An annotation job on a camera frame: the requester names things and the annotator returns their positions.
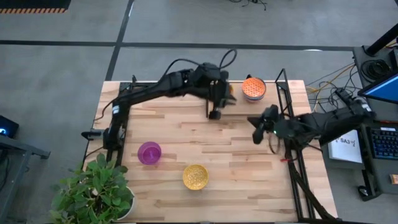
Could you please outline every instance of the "wooden table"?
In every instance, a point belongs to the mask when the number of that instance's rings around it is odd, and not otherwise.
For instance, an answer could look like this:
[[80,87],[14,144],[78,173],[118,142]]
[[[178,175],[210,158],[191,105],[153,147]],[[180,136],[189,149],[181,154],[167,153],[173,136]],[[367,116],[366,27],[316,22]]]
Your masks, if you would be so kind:
[[[254,131],[247,121],[267,106],[279,106],[274,83],[260,103],[243,100],[240,83],[234,83],[238,105],[226,108],[219,121],[205,117],[205,100],[186,95],[158,98],[131,107],[122,164],[129,168],[128,186],[136,195],[137,207],[124,222],[291,222],[297,221],[289,170],[281,162],[284,149],[271,153],[267,136],[260,145],[252,142]],[[289,81],[295,115],[310,112],[302,80]],[[104,82],[96,116],[118,94],[119,82]],[[104,129],[111,121],[111,107],[94,128]],[[162,148],[156,166],[145,166],[137,158],[139,146],[155,141]],[[102,146],[92,141],[87,153]],[[329,213],[336,216],[322,155],[303,151],[310,188]],[[96,154],[85,162],[94,160]],[[184,168],[204,165],[208,185],[188,190],[182,182]],[[303,209],[305,199],[300,191]]]

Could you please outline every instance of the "white flower pot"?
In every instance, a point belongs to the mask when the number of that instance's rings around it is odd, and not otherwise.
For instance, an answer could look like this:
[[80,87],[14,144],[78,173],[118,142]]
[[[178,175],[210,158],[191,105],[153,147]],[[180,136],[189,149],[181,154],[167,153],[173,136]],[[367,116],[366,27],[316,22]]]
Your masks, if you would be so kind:
[[126,218],[134,210],[134,208],[136,207],[136,196],[134,195],[134,192],[131,190],[131,188],[129,188],[129,187],[127,187],[127,188],[130,190],[130,192],[132,194],[132,205],[130,207],[130,210],[125,215],[123,215],[122,217],[118,218],[118,221],[122,220],[123,218]]

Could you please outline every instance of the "purple bowl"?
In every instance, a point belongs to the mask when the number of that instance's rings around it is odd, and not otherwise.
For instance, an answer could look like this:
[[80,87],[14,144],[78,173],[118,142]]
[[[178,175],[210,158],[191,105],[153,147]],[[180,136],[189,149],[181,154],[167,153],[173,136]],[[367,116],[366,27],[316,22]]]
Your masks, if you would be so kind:
[[138,149],[138,159],[145,165],[155,164],[162,155],[162,150],[156,142],[145,142]]

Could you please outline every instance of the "keyboard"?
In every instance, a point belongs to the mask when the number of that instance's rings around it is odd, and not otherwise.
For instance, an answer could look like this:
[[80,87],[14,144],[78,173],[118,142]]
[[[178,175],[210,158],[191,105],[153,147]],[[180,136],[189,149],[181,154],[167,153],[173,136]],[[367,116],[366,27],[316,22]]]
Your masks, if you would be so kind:
[[398,131],[371,130],[373,155],[378,159],[398,159]]

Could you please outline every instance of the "orange and black striped mat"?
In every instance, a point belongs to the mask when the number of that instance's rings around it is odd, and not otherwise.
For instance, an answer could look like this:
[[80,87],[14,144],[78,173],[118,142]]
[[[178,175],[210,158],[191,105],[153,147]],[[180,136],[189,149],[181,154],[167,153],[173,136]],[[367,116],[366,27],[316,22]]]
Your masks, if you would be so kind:
[[0,14],[64,13],[71,0],[0,0]]

